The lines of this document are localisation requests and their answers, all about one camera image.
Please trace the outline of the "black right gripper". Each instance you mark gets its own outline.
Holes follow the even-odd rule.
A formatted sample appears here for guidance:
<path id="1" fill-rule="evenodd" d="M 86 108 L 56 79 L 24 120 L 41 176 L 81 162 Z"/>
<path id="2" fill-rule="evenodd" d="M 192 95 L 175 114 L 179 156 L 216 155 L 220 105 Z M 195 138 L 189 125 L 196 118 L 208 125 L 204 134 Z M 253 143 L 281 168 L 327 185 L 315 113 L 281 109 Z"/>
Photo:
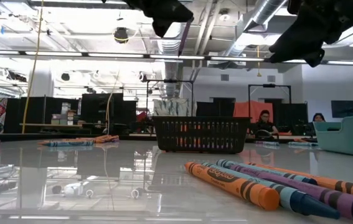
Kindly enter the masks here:
<path id="1" fill-rule="evenodd" d="M 337 42 L 353 27 L 353 0 L 289 0 L 288 12 L 297 18 L 269 47 L 271 63 L 302 59 L 316 67 L 324 57 L 322 43 Z"/>

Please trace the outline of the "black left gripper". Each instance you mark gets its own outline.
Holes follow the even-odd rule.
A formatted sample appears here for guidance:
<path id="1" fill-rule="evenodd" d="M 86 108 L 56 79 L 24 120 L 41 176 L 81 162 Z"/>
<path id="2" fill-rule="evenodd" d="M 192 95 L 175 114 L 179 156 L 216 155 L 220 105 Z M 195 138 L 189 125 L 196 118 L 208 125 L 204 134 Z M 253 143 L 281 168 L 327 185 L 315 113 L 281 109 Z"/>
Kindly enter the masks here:
<path id="1" fill-rule="evenodd" d="M 178 0 L 123 0 L 130 8 L 143 11 L 153 18 L 153 29 L 157 36 L 164 37 L 173 24 L 192 21 L 193 13 Z M 160 17 L 190 17 L 185 21 L 166 21 Z"/>

